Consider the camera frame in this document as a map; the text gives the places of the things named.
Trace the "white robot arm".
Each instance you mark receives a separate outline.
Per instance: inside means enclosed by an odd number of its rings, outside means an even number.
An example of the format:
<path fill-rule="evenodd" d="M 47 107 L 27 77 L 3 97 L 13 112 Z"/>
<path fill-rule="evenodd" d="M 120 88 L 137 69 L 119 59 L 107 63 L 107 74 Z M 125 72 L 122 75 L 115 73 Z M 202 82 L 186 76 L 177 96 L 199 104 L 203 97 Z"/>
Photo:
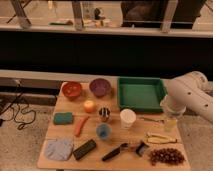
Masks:
<path fill-rule="evenodd" d="M 207 77 L 199 71 L 189 72 L 167 82 L 167 94 L 160 102 L 165 114 L 165 132 L 170 132 L 177 125 L 177 120 L 186 109 L 213 123 L 213 97 L 205 92 L 207 85 Z"/>

